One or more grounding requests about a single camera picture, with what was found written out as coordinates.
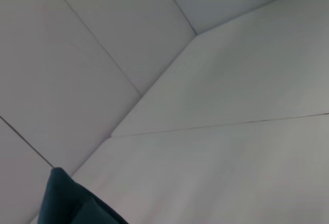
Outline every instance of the white wall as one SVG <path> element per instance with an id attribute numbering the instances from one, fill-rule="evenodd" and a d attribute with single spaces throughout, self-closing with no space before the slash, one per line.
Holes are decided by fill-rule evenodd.
<path id="1" fill-rule="evenodd" d="M 0 115 L 72 173 L 140 95 L 64 0 L 0 0 L 0 14 Z"/>
<path id="2" fill-rule="evenodd" d="M 144 94 L 194 38 L 173 0 L 68 0 Z"/>

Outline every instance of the dark teal fabric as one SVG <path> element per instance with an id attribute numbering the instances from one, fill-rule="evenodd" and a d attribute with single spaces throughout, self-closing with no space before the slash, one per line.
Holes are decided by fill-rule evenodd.
<path id="1" fill-rule="evenodd" d="M 128 224 L 61 168 L 51 170 L 38 224 Z"/>

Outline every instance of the panel seam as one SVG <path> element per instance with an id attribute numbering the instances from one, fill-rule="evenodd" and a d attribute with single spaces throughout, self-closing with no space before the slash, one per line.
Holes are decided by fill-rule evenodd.
<path id="1" fill-rule="evenodd" d="M 177 8 L 179 9 L 179 11 L 182 13 L 183 17 L 185 18 L 185 20 L 187 21 L 187 23 L 190 25 L 190 27 L 192 28 L 195 36 L 198 36 L 198 33 L 196 32 L 196 30 L 194 29 L 192 23 L 189 21 L 189 19 L 187 18 L 186 14 L 183 12 L 183 10 L 181 9 L 181 7 L 179 6 L 177 0 L 173 0 L 174 3 L 176 4 Z"/>
<path id="2" fill-rule="evenodd" d="M 157 131 L 157 132 L 120 135 L 120 136 L 115 136 L 115 137 L 112 137 L 112 138 L 132 137 L 132 136 L 156 134 L 156 133 L 170 133 L 170 132 L 178 132 L 178 131 L 181 131 L 181 130 L 195 130 L 195 129 L 203 129 L 203 128 L 225 127 L 225 126 L 231 126 L 231 125 L 243 125 L 243 124 L 261 123 L 261 122 L 269 122 L 269 121 L 302 119 L 302 118 L 315 117 L 315 116 L 325 116 L 325 115 L 329 115 L 329 113 L 315 114 L 315 115 L 305 115 L 305 116 L 296 116 L 296 117 L 287 117 L 287 118 L 266 119 L 266 120 L 244 121 L 244 122 L 237 122 L 237 123 L 225 123 L 225 124 L 219 124 L 219 125 L 195 126 L 195 127 L 170 129 L 170 130 L 160 130 L 160 131 Z"/>
<path id="3" fill-rule="evenodd" d="M 73 12 L 75 16 L 77 16 L 78 20 L 83 24 L 83 26 L 87 29 L 87 31 L 92 35 L 92 37 L 96 40 L 97 44 L 101 47 L 102 50 L 105 51 L 107 56 L 113 63 L 119 68 L 119 70 L 122 72 L 122 74 L 125 76 L 125 78 L 128 80 L 128 82 L 133 86 L 133 88 L 137 91 L 137 93 L 142 97 L 142 93 L 139 91 L 139 89 L 135 86 L 135 84 L 128 78 L 127 74 L 122 70 L 120 65 L 116 62 L 115 58 L 108 52 L 105 47 L 99 42 L 95 34 L 90 30 L 90 28 L 87 26 L 87 24 L 82 20 L 82 18 L 79 16 L 77 11 L 71 6 L 71 4 L 68 2 L 68 0 L 63 0 L 69 7 L 69 9 Z"/>
<path id="4" fill-rule="evenodd" d="M 54 168 L 54 166 L 39 152 L 36 150 L 36 148 L 34 148 L 24 137 L 21 133 L 19 133 L 19 131 L 17 129 L 15 129 L 15 127 L 13 127 L 6 119 L 4 119 L 2 116 L 0 116 L 0 119 L 5 122 L 5 124 L 7 126 L 9 126 L 10 129 L 12 129 L 32 150 L 34 150 L 34 152 L 36 152 L 44 161 L 46 161 L 52 168 Z"/>

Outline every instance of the dark green object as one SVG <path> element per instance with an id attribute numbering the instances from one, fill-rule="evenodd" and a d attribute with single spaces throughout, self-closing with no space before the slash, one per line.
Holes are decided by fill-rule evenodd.
<path id="1" fill-rule="evenodd" d="M 57 167 L 51 170 L 38 224 L 128 224 L 118 213 Z"/>

